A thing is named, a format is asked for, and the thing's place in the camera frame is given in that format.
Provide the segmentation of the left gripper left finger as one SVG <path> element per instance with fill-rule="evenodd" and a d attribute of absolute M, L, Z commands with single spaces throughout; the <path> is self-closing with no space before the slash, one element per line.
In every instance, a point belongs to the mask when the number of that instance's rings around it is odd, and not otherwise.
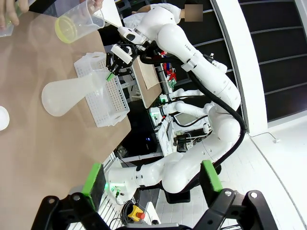
<path fill-rule="evenodd" d="M 67 230 L 72 223 L 78 222 L 86 230 L 110 229 L 98 214 L 105 185 L 103 164 L 93 164 L 80 192 L 67 195 L 64 199 L 54 195 L 43 198 L 31 229 Z"/>

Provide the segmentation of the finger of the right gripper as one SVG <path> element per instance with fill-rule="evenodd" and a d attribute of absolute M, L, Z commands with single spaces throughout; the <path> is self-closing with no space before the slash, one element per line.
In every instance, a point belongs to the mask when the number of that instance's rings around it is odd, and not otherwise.
<path fill-rule="evenodd" d="M 109 76 L 106 78 L 107 81 L 112 80 L 120 70 L 120 59 L 115 54 L 107 53 L 106 54 L 106 67 L 110 71 Z"/>
<path fill-rule="evenodd" d="M 115 75 L 116 76 L 125 76 L 131 74 L 130 66 L 125 62 L 117 62 L 115 64 Z"/>

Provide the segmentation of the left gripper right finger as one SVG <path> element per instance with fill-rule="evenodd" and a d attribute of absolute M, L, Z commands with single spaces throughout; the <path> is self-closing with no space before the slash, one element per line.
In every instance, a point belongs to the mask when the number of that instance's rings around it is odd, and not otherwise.
<path fill-rule="evenodd" d="M 243 195 L 223 188 L 210 160 L 201 163 L 199 183 L 208 209 L 194 226 L 195 230 L 220 230 L 226 219 L 236 220 L 242 230 L 278 229 L 262 192 L 251 190 Z"/>

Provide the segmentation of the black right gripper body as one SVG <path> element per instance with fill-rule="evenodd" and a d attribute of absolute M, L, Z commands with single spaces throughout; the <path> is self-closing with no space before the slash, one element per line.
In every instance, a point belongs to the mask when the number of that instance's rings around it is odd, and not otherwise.
<path fill-rule="evenodd" d="M 115 45 L 115 55 L 121 62 L 131 63 L 137 57 L 138 49 L 135 46 L 117 44 Z"/>

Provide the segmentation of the person's left hand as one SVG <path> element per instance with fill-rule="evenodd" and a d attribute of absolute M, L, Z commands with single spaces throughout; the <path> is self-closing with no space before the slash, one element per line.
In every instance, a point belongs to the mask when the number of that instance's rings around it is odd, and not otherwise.
<path fill-rule="evenodd" d="M 80 3 L 86 2 L 90 13 L 94 13 L 102 8 L 103 0 L 79 0 Z"/>

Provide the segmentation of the person's right hand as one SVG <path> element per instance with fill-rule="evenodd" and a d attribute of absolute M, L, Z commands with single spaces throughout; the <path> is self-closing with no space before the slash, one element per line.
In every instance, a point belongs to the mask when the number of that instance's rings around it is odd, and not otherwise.
<path fill-rule="evenodd" d="M 14 0 L 0 0 L 0 29 L 6 29 L 6 18 L 15 26 L 19 25 L 19 17 L 16 12 Z M 22 13 L 26 13 L 29 10 L 28 0 L 18 0 L 18 5 Z"/>

